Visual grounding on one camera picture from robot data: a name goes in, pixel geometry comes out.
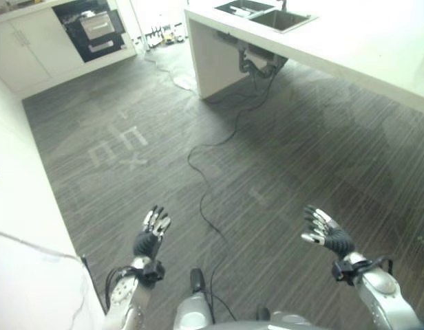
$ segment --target cabinet handle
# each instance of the cabinet handle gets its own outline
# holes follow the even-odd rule
[[[23,40],[23,42],[28,46],[30,42],[25,36],[25,34],[21,30],[18,30],[18,34],[21,36],[21,39]]]
[[[13,34],[13,36],[14,36],[14,37],[18,40],[19,45],[21,45],[21,46],[25,46],[25,43],[24,43],[24,41],[22,40],[21,36],[18,34],[18,32],[13,32],[12,34]]]
[[[108,26],[108,22],[100,24],[100,25],[96,25],[90,28],[90,30],[97,30],[97,29],[101,29],[101,28],[106,28]]]

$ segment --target cabinet door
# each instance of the cabinet door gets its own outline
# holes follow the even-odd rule
[[[13,91],[49,78],[21,36],[8,22],[0,23],[0,78]]]
[[[63,29],[53,9],[47,8],[11,20],[23,33],[28,47],[51,76],[83,65],[81,56]]]

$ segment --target stainless steel sink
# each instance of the stainless steel sink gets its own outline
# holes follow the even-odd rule
[[[253,22],[273,28],[278,32],[286,32],[313,21],[316,17],[301,16],[293,14],[292,12],[282,12],[281,10],[271,10],[257,17],[249,17],[249,19]]]
[[[274,8],[274,6],[250,0],[236,0],[226,3],[225,5],[215,7],[215,9],[247,19],[257,17],[272,8]]]

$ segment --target kitchen island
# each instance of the kitchen island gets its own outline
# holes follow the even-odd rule
[[[222,32],[424,113],[424,0],[400,5],[389,0],[292,0],[287,10],[317,18],[279,32],[214,7],[186,8],[202,98],[247,75],[239,71],[236,48],[218,37]]]

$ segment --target built-in oven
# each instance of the built-in oven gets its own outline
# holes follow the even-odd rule
[[[125,29],[105,0],[76,0],[53,7],[84,62],[125,48]]]

